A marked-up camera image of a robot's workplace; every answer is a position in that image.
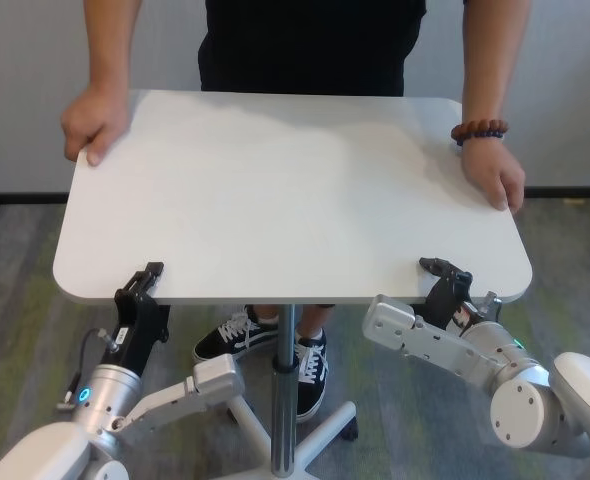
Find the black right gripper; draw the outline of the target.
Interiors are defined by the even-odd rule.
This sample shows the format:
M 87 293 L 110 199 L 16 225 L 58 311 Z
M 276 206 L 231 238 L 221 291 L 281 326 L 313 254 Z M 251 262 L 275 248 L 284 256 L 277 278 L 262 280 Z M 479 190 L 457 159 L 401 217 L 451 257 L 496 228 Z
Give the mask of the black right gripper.
M 419 265 L 439 280 L 431 288 L 425 303 L 411 304 L 415 316 L 442 330 L 446 330 L 451 323 L 457 330 L 468 330 L 489 320 L 470 297 L 473 281 L 470 272 L 458 271 L 451 262 L 437 257 L 421 257 Z

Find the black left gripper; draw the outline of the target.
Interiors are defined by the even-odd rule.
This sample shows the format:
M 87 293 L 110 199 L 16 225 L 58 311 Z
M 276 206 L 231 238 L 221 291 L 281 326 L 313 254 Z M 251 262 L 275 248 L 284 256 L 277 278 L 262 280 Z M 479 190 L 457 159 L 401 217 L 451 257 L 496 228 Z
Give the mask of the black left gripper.
M 115 293 L 118 325 L 114 340 L 121 329 L 126 333 L 119 349 L 111 353 L 106 348 L 102 363 L 116 365 L 133 373 L 143 373 L 156 342 L 169 339 L 169 305 L 159 305 L 148 292 L 156 285 L 164 270 L 163 262 L 148 262 L 136 271 Z

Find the person's left hand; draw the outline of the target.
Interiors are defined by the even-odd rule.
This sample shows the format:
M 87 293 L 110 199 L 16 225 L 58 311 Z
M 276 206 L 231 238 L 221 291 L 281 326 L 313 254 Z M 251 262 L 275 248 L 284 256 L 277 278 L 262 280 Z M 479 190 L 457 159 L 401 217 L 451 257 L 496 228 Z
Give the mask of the person's left hand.
M 467 140 L 462 148 L 462 165 L 467 179 L 496 210 L 516 213 L 521 209 L 526 175 L 500 139 Z

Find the person's right hand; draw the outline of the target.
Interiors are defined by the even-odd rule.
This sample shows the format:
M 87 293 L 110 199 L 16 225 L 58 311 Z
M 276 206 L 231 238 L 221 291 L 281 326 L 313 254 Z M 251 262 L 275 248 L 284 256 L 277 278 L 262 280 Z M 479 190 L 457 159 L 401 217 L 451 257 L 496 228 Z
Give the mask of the person's right hand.
M 84 151 L 87 163 L 97 166 L 128 126 L 128 90 L 89 85 L 62 114 L 64 156 L 76 162 Z

